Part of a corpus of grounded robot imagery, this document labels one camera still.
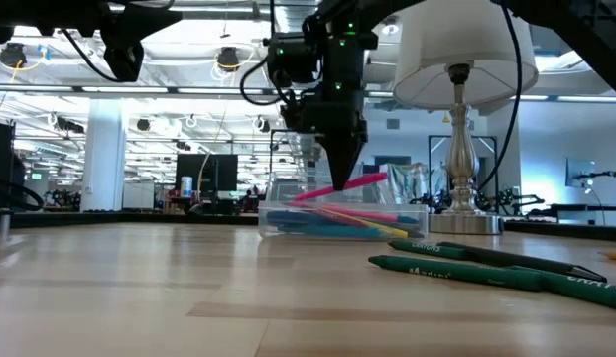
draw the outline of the yellow marker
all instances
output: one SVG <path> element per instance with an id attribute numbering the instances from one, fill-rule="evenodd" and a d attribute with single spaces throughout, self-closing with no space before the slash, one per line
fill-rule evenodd
<path id="1" fill-rule="evenodd" d="M 342 214 L 342 213 L 334 212 L 334 211 L 331 211 L 331 210 L 325 209 L 325 208 L 321 208 L 321 209 L 319 209 L 319 211 L 331 214 L 332 216 L 339 216 L 339 217 L 343 217 L 345 219 L 349 219 L 351 221 L 362 223 L 363 225 L 366 225 L 367 227 L 378 228 L 381 232 L 389 234 L 389 235 L 394 236 L 394 237 L 409 238 L 409 233 L 407 233 L 407 231 L 404 231 L 404 230 L 401 230 L 401 229 L 392 228 L 392 227 L 388 227 L 388 226 L 385 226 L 385 225 L 382 225 L 382 224 L 366 221 L 364 219 L 348 216 L 347 214 Z"/>
<path id="2" fill-rule="evenodd" d="M 616 260 L 616 252 L 600 252 L 600 253 L 609 259 Z"/>

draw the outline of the lamp base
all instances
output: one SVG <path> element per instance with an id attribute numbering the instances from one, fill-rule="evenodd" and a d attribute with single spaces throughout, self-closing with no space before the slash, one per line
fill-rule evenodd
<path id="1" fill-rule="evenodd" d="M 444 234 L 499 235 L 504 231 L 504 222 L 495 215 L 430 214 L 429 231 Z"/>

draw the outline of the wooden table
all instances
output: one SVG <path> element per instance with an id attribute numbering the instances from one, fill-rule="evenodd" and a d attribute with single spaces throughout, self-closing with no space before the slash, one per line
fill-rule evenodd
<path id="1" fill-rule="evenodd" d="M 262 240 L 256 227 L 13 230 L 0 357 L 616 356 L 616 310 L 384 271 L 384 243 Z M 616 283 L 616 243 L 433 235 L 574 262 Z"/>

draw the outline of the table lamp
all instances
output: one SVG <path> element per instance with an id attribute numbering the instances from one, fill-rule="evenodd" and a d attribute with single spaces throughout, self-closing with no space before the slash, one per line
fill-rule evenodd
<path id="1" fill-rule="evenodd" d="M 415 107 L 450 110 L 452 136 L 446 170 L 452 178 L 452 205 L 432 215 L 430 231 L 499 234 L 496 216 L 475 206 L 472 187 L 479 171 L 468 125 L 470 107 L 506 100 L 517 90 L 517 63 L 502 8 L 488 0 L 433 0 L 401 16 L 394 97 Z M 523 90 L 537 82 L 528 24 L 513 19 L 522 56 Z"/>

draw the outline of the pink marker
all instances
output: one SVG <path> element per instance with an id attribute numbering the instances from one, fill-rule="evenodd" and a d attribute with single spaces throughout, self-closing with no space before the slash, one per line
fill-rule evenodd
<path id="1" fill-rule="evenodd" d="M 349 180 L 345 184 L 345 187 L 343 188 L 343 190 L 348 190 L 348 189 L 352 189 L 352 188 L 356 188 L 356 187 L 361 187 L 361 186 L 364 186 L 364 185 L 367 185 L 367 184 L 371 184 L 371 183 L 375 183 L 375 182 L 380 182 L 383 179 L 387 179 L 387 173 L 377 173 L 377 174 L 365 175 L 365 176 L 362 176 L 360 178 L 355 178 L 355 179 Z M 331 193 L 335 193 L 335 190 L 334 190 L 333 186 L 322 188 L 322 189 L 317 189 L 317 190 L 312 191 L 312 192 L 307 192 L 307 193 L 299 194 L 299 195 L 297 195 L 297 197 L 295 197 L 295 201 L 301 201 L 301 200 L 306 200 L 306 199 L 310 199 L 310 198 L 317 198 L 317 197 L 325 196 L 325 195 L 328 195 L 328 194 L 331 194 Z"/>

